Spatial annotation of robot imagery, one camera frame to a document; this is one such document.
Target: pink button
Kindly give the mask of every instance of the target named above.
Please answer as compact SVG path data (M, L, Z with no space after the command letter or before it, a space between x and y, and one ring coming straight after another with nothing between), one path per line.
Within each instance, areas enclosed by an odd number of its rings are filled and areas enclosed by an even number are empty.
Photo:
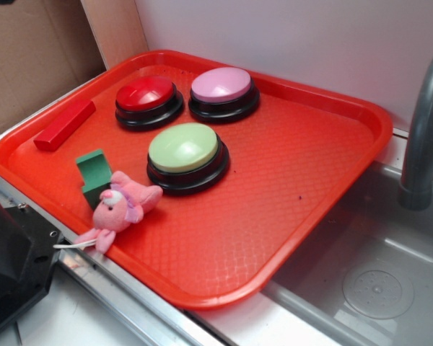
M162 76L146 76L123 86L117 103L124 110L141 112L165 103L173 95L173 83Z
M194 79L191 89L202 102L222 103L235 100L250 90L250 74L240 68L221 67Z

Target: plush bunny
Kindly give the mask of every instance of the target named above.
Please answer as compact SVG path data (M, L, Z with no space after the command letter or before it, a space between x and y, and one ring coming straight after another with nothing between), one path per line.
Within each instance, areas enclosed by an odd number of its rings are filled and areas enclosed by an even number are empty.
M101 193L101 202L93 213L95 227L74 241L80 244L95 240L96 250L102 254L109 250L118 232L141 221L162 197L161 187L146 187L120 171L114 172L110 183L110 189Z

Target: orange tray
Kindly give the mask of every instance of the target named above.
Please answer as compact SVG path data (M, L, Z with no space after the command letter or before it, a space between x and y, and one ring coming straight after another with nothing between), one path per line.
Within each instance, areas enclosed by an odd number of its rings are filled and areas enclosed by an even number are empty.
M101 148L112 168L150 185L149 143L164 128L122 129L117 91L146 75L167 76L186 107L173 123L194 122L192 81L223 64L168 50L135 56L27 121L0 141L0 175L62 223L92 228L77 157ZM164 196L145 219L118 234L107 256L176 306L211 309L259 291L392 136L386 111L333 92L249 71L258 110L210 125L229 149L226 176L185 197ZM55 152L33 138L76 99L96 105Z

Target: gray sink basin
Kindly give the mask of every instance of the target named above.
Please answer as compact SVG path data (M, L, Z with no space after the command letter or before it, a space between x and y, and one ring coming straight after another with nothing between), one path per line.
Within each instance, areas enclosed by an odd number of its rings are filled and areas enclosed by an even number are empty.
M400 207L400 175L374 163L264 294L344 345L433 345L433 201Z

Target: white string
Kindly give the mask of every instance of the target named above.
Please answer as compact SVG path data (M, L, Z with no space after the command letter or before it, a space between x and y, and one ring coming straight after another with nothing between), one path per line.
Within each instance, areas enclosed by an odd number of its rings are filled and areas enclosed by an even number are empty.
M78 244L70 244L70 245L65 245L65 244L56 244L53 245L53 247L55 249L78 249L80 247L90 247L92 245L96 244L96 239L92 239L92 240L87 240L84 241L82 243L78 243Z

